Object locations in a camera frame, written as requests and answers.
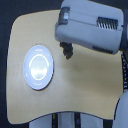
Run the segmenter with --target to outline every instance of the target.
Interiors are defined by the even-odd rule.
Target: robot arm
[[[72,43],[95,51],[116,54],[126,50],[122,42],[122,10],[87,0],[64,0],[55,28],[64,55],[73,54]]]

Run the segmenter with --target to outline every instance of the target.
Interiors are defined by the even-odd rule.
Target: beige table
[[[113,118],[123,93],[120,53],[107,55],[73,45],[74,55],[66,60],[54,39],[58,13],[29,14],[13,24],[7,62],[7,116],[12,124],[61,111]],[[31,89],[23,76],[25,55],[37,44],[47,47],[54,59],[52,81],[41,91]]]

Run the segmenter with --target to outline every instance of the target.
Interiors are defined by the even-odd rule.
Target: plate
[[[23,73],[31,88],[45,88],[53,76],[53,58],[49,50],[42,45],[33,46],[25,56]]]

